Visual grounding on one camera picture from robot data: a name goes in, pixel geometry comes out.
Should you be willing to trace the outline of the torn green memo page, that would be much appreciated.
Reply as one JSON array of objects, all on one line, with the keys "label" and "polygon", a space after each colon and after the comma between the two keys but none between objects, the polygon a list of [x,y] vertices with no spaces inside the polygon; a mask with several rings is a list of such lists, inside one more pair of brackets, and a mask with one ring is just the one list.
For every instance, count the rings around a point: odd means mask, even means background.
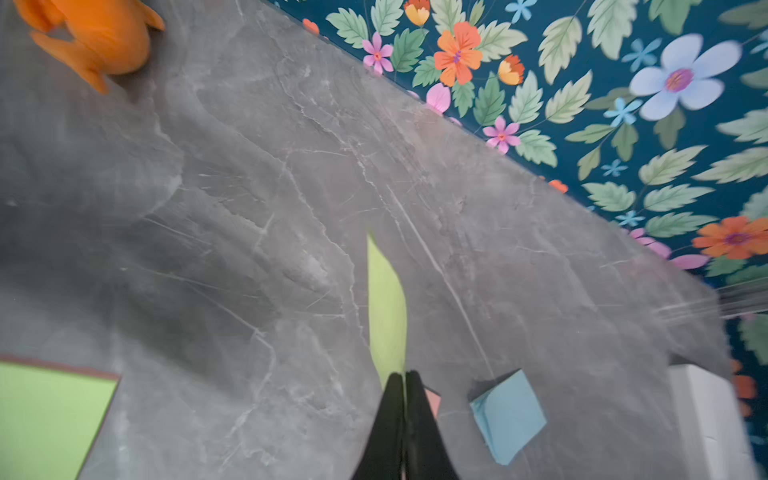
[{"label": "torn green memo page", "polygon": [[405,372],[407,303],[399,276],[371,233],[367,234],[367,275],[370,353],[385,389],[391,374]]}]

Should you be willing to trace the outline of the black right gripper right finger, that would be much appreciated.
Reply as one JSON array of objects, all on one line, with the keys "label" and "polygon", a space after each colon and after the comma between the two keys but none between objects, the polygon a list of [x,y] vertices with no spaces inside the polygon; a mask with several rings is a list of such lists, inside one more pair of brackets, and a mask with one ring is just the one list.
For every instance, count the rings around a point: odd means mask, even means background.
[{"label": "black right gripper right finger", "polygon": [[411,480],[458,480],[443,443],[421,376],[411,370],[405,376],[406,440],[405,478]]}]

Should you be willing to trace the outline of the small pink memo pad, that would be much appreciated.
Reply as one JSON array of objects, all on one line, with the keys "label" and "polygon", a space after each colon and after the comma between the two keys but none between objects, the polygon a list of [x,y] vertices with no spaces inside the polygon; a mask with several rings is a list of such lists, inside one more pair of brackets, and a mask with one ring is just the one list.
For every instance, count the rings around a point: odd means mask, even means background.
[{"label": "small pink memo pad", "polygon": [[441,396],[428,387],[425,387],[424,391],[428,400],[431,414],[434,419],[437,419],[441,405]]}]

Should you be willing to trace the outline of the green memo pad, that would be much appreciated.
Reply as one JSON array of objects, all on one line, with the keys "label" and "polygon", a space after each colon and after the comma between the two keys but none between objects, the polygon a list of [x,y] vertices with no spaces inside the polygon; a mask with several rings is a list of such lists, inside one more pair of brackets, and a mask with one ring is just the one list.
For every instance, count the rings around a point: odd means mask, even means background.
[{"label": "green memo pad", "polygon": [[91,368],[1,357],[1,477],[77,479],[121,377]]}]

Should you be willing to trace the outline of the small blue memo pad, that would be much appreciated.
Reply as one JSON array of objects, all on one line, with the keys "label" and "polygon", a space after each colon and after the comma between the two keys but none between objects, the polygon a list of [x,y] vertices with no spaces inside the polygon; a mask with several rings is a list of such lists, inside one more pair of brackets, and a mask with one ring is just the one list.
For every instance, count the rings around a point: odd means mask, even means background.
[{"label": "small blue memo pad", "polygon": [[497,464],[507,466],[547,425],[526,374],[516,370],[470,402],[475,422]]}]

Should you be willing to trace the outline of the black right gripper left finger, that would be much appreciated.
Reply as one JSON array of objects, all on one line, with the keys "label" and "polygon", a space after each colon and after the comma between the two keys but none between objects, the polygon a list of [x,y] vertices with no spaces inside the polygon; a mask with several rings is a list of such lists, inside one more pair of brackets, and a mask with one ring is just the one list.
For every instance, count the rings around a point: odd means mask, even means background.
[{"label": "black right gripper left finger", "polygon": [[402,478],[405,432],[404,379],[392,373],[352,480],[398,480]]}]

